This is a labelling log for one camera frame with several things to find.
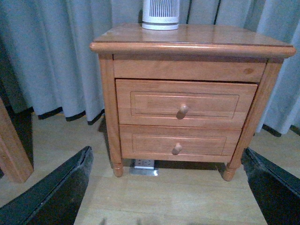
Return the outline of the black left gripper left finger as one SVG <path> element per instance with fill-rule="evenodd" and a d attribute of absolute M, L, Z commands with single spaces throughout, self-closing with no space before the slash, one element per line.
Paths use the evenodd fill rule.
<path fill-rule="evenodd" d="M 93 151 L 86 146 L 0 209 L 2 225 L 72 225 L 88 187 Z"/>

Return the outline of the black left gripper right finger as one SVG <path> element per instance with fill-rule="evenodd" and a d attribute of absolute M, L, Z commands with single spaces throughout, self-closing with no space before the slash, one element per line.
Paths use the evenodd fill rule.
<path fill-rule="evenodd" d="M 267 224 L 298 225 L 300 179 L 250 148 L 244 149 L 241 163 Z"/>

